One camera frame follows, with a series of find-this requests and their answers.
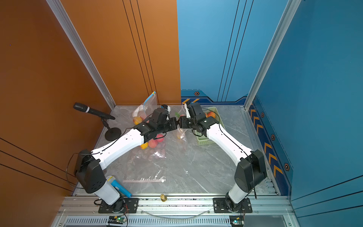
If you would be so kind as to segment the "orange red wrinkled peach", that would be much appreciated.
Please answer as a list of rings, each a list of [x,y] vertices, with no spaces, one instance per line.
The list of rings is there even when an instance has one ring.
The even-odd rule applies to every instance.
[[[215,119],[216,119],[216,113],[215,113],[215,112],[213,112],[213,111],[209,111],[209,112],[207,113],[207,117],[213,117],[213,118],[215,118]]]

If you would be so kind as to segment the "pale pink peach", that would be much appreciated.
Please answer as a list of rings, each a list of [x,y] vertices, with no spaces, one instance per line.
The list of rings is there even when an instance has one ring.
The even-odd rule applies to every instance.
[[[159,134],[159,135],[157,135],[157,137],[156,137],[155,140],[157,142],[163,142],[164,138],[165,138],[165,135],[164,134]]]

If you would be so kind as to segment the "clear blue-zipper zip bag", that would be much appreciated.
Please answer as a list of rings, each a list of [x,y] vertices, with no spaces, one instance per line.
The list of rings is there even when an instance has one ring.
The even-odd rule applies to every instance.
[[[153,113],[153,111],[158,107],[157,105],[157,93],[154,91],[151,95],[141,104],[139,105],[134,112],[132,113],[133,117],[140,116],[145,120],[149,115]]]

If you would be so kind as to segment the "pink peach with leaf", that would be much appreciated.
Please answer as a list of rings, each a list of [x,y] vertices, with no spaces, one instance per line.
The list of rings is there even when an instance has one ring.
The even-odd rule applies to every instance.
[[[157,142],[156,140],[150,140],[150,141],[148,142],[148,146],[149,146],[150,148],[156,148],[156,147],[157,147],[157,145],[158,145],[158,142]]]

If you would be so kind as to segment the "pink-dotted zip bag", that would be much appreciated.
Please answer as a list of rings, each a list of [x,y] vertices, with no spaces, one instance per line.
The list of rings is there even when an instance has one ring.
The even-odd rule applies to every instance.
[[[156,148],[150,148],[149,146],[146,149],[142,149],[140,146],[134,148],[132,150],[132,159],[164,159],[166,158],[166,141],[165,138],[163,142],[159,142]]]
[[[175,114],[175,116],[177,120],[179,120],[182,116],[187,116],[185,105],[181,105],[181,109]],[[177,126],[176,137],[183,145],[187,144],[186,131],[187,129],[182,129],[180,126]]]

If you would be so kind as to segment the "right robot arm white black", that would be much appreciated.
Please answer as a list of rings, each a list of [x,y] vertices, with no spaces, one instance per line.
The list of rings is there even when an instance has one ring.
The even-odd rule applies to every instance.
[[[206,117],[199,103],[184,104],[185,116],[179,118],[179,126],[192,129],[217,144],[235,163],[235,184],[226,194],[225,204],[229,212],[243,209],[243,202],[255,186],[267,177],[264,154],[252,150],[230,135],[214,117]]]

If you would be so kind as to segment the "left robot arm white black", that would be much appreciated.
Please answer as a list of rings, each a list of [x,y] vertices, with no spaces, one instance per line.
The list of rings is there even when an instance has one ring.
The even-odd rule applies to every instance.
[[[125,207],[123,193],[119,192],[106,179],[104,170],[137,146],[150,140],[158,139],[158,135],[177,129],[177,120],[170,117],[171,108],[162,105],[155,109],[144,121],[111,143],[100,148],[77,154],[74,175],[88,194],[95,194],[101,201],[112,208],[114,213],[123,212]]]

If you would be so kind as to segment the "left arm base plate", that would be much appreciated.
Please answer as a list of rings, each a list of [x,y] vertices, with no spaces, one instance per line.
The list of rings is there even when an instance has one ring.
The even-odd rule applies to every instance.
[[[119,198],[113,205],[101,200],[98,213],[101,214],[134,214],[139,205],[138,198]]]

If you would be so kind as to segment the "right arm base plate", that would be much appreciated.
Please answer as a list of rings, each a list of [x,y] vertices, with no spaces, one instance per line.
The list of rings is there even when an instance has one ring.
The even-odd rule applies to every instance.
[[[252,205],[249,198],[245,198],[239,203],[234,203],[228,198],[213,199],[214,213],[252,213]]]

